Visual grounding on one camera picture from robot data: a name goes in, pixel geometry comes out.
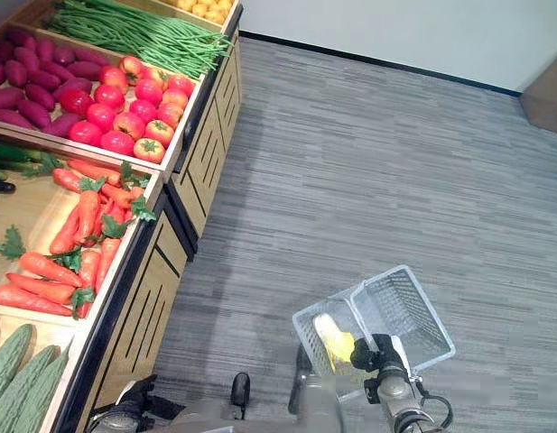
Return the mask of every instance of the orange carrot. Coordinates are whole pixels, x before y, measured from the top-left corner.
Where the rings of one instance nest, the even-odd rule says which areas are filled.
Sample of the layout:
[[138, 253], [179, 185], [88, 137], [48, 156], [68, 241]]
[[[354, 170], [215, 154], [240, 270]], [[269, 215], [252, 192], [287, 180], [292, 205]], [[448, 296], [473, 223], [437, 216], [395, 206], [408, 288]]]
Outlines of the orange carrot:
[[130, 191], [126, 191], [122, 188], [112, 187], [111, 185], [107, 184], [101, 187], [101, 190], [109, 198], [112, 198], [121, 208], [130, 208], [130, 202], [132, 201], [132, 195], [130, 194]]
[[86, 242], [86, 237], [94, 231], [97, 212], [99, 211], [99, 195], [96, 191], [83, 191], [79, 194], [79, 227], [73, 236], [76, 244]]
[[79, 176], [71, 170], [53, 169], [53, 181], [63, 188], [73, 192], [81, 192], [79, 188]]
[[19, 259], [19, 265], [26, 271], [51, 278], [54, 281], [69, 284], [73, 287], [83, 286], [83, 281], [78, 275], [39, 253], [29, 252], [23, 254]]
[[53, 242], [50, 245], [50, 253], [52, 254], [63, 254], [67, 253], [76, 246], [73, 240], [73, 236], [78, 231], [79, 226], [79, 210], [78, 206], [75, 206], [70, 212], [68, 219], [61, 227], [59, 233], [56, 234]]
[[30, 309], [42, 313], [57, 314], [58, 316], [71, 316], [71, 310], [62, 307], [60, 304], [19, 289], [13, 284], [0, 285], [0, 304], [19, 309]]
[[101, 243], [101, 260], [99, 261], [99, 268], [97, 269], [96, 294], [99, 293], [99, 289], [101, 289], [101, 286], [104, 283], [107, 271], [109, 270], [114, 257], [116, 257], [117, 248], [119, 248], [121, 242], [122, 241], [120, 239], [107, 237]]
[[120, 174], [118, 171], [97, 167], [89, 162], [81, 160], [69, 160], [68, 165], [72, 169], [77, 170], [81, 174], [89, 176], [95, 180], [106, 178], [108, 183], [112, 185], [119, 185]]
[[71, 295], [75, 291], [75, 287], [68, 284], [61, 284], [59, 282], [43, 281], [18, 273], [7, 273], [5, 275], [10, 282], [16, 287], [30, 291], [35, 295], [50, 300], [58, 304], [70, 304]]

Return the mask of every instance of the gray carpet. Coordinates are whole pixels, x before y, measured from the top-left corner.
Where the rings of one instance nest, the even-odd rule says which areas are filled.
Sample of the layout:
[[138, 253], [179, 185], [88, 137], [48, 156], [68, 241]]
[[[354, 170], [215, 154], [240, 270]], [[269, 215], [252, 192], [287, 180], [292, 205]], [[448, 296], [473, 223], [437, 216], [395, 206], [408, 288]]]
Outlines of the gray carpet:
[[557, 432], [557, 135], [513, 97], [242, 42], [245, 102], [157, 392], [222, 399], [246, 370], [249, 418], [288, 418], [292, 314], [406, 263], [458, 350], [423, 375], [452, 431]]

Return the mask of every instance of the plastic basket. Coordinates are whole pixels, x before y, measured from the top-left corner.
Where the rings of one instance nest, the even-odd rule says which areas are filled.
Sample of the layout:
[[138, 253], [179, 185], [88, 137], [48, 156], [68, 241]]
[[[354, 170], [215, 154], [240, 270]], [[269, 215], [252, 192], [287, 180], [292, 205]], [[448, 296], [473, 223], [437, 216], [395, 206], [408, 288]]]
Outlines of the plastic basket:
[[313, 324], [321, 313], [330, 314], [340, 330], [350, 332], [355, 339], [364, 337], [373, 350], [376, 344], [372, 334], [399, 336], [412, 375], [455, 354], [455, 346], [436, 311], [405, 265], [294, 314], [294, 328], [315, 373], [330, 375], [330, 360]]

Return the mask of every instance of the wall baseboard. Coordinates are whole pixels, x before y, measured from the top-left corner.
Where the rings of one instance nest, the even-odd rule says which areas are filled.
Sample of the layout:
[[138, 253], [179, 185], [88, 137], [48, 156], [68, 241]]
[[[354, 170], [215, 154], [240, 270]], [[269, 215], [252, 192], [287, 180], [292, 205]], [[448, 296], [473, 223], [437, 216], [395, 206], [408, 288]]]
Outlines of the wall baseboard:
[[491, 86], [490, 84], [480, 83], [478, 81], [473, 81], [472, 79], [454, 77], [448, 74], [442, 74], [440, 72], [435, 72], [432, 70], [415, 68], [413, 66], [403, 65], [401, 63], [394, 63], [392, 61], [374, 59], [372, 57], [360, 56], [357, 54], [352, 54], [350, 52], [331, 50], [330, 48], [319, 47], [318, 45], [310, 45], [309, 43], [302, 43], [297, 41], [290, 41], [287, 39], [275, 38], [273, 36], [267, 36], [260, 33], [246, 32], [240, 30], [240, 36], [244, 36], [248, 39], [255, 39], [257, 41], [266, 41], [278, 43], [280, 45], [286, 45], [288, 47], [300, 48], [302, 50], [320, 52], [322, 54], [328, 54], [330, 56], [341, 57], [343, 59], [350, 59], [355, 61], [362, 61], [364, 63], [369, 63], [371, 65], [383, 66], [385, 68], [405, 70], [407, 72], [413, 72], [415, 74], [425, 75], [427, 77], [435, 77], [440, 79], [446, 79], [447, 81], [453, 81], [455, 83], [464, 84], [466, 86], [472, 86], [474, 88], [484, 88], [485, 90], [490, 90], [492, 92], [502, 93], [504, 95], [509, 95], [511, 97], [520, 97], [521, 92], [515, 90], [510, 90], [508, 88], [499, 88], [497, 86]]

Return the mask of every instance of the red tomato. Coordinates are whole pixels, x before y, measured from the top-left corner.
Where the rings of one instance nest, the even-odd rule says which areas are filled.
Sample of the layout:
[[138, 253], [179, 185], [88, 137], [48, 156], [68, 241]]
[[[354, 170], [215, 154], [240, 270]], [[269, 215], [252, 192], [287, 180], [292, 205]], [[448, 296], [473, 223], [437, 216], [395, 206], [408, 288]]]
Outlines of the red tomato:
[[166, 151], [163, 148], [162, 144], [157, 140], [142, 138], [135, 142], [134, 156], [136, 158], [139, 158], [140, 160], [159, 164], [160, 162], [162, 162], [165, 152]]
[[152, 120], [158, 118], [158, 110], [155, 109], [155, 106], [143, 99], [136, 99], [130, 104], [130, 113], [139, 115], [145, 124], [149, 124]]
[[64, 88], [60, 93], [60, 105], [64, 111], [85, 117], [94, 103], [91, 96], [80, 88]]
[[157, 68], [145, 68], [142, 72], [142, 78], [155, 81], [162, 91], [168, 88], [168, 74]]
[[173, 102], [176, 106], [181, 106], [185, 110], [188, 104], [188, 97], [179, 88], [169, 88], [163, 92], [162, 102]]
[[102, 84], [94, 92], [94, 98], [99, 104], [111, 106], [117, 113], [124, 111], [124, 94], [116, 86]]
[[74, 142], [99, 146], [101, 130], [91, 122], [82, 120], [74, 124], [70, 129], [70, 140]]
[[127, 77], [125, 73], [115, 66], [104, 66], [99, 71], [99, 82], [101, 84], [108, 84], [109, 86], [116, 86], [122, 90], [122, 93], [127, 92]]
[[183, 114], [183, 108], [173, 102], [162, 102], [158, 107], [158, 119], [174, 129], [178, 126]]
[[88, 121], [99, 127], [102, 133], [112, 130], [115, 117], [116, 112], [111, 106], [92, 104], [88, 108]]
[[101, 137], [100, 147], [107, 151], [134, 156], [134, 139], [121, 131], [110, 131]]
[[135, 86], [144, 72], [144, 64], [134, 56], [125, 56], [119, 62], [119, 68], [125, 73], [130, 86]]
[[194, 90], [194, 83], [183, 75], [174, 74], [168, 77], [168, 88], [178, 88], [186, 94], [188, 99], [190, 99], [191, 92]]
[[152, 120], [152, 122], [145, 126], [144, 137], [157, 140], [167, 149], [172, 141], [173, 128], [161, 120]]
[[143, 79], [135, 87], [135, 97], [150, 101], [154, 106], [162, 102], [162, 89], [155, 81], [151, 79]]
[[144, 135], [145, 123], [136, 113], [120, 113], [114, 119], [114, 130], [139, 140]]

